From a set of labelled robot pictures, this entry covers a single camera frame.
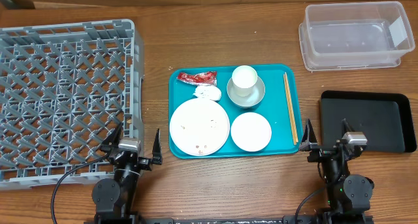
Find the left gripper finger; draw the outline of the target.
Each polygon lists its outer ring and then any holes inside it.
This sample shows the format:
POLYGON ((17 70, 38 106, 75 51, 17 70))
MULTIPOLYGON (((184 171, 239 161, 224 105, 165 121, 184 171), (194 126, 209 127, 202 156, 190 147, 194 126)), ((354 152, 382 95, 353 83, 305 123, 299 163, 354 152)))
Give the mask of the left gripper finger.
POLYGON ((157 129, 153 149, 152 149, 152 163, 154 165, 162 165, 163 164, 163 156, 161 152, 161 139, 160 139, 160 129, 157 129))
POLYGON ((102 146, 114 146, 118 145, 123 131, 123 123, 119 123, 118 126, 102 141, 102 146))

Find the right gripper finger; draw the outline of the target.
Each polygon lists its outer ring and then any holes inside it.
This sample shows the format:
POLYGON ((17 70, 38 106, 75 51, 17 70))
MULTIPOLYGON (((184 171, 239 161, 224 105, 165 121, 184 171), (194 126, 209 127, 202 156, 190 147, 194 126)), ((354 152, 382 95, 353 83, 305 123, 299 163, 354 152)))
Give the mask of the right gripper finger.
POLYGON ((350 124, 344 118, 342 120, 342 139, 351 139, 353 133, 354 133, 353 128, 350 126, 350 124))
POLYGON ((312 127, 310 119, 307 119, 304 128, 304 134, 299 145, 299 150, 302 152, 309 152, 317 148, 317 139, 312 127))

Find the white cup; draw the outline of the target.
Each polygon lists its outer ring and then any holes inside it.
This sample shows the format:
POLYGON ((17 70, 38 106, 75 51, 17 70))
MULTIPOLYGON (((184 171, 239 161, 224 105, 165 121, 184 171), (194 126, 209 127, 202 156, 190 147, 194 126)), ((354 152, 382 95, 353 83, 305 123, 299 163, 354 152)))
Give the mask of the white cup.
POLYGON ((238 96, 248 96, 257 82, 256 70, 249 65, 241 65, 232 73, 233 88, 238 96))

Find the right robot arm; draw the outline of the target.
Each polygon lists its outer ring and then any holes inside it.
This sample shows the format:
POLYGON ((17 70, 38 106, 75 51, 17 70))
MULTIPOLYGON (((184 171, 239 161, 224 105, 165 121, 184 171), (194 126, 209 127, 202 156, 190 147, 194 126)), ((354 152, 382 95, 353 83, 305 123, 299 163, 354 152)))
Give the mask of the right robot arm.
POLYGON ((347 162, 360 157, 367 147, 367 138, 354 131, 346 120, 342 121, 342 138, 331 146, 317 143, 311 121, 306 122, 299 150, 308 152, 307 161, 315 163, 325 185, 308 195, 295 212, 295 223, 372 223, 364 213, 370 209, 374 182, 358 174, 351 174, 347 162), (312 216, 300 217, 303 205, 325 191, 328 207, 312 216))

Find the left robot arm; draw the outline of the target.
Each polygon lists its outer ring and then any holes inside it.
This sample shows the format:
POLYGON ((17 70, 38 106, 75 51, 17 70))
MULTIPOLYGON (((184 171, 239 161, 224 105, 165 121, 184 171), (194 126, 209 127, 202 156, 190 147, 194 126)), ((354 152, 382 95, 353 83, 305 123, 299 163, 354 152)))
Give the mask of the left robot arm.
POLYGON ((95 203, 94 223, 145 223, 138 212, 132 211, 137 183, 145 170, 161 165, 160 130, 157 130, 152 157, 144 157, 144 146, 137 138, 122 137, 119 124, 100 144, 107 160, 114 166, 114 177, 99 180, 92 191, 95 203))

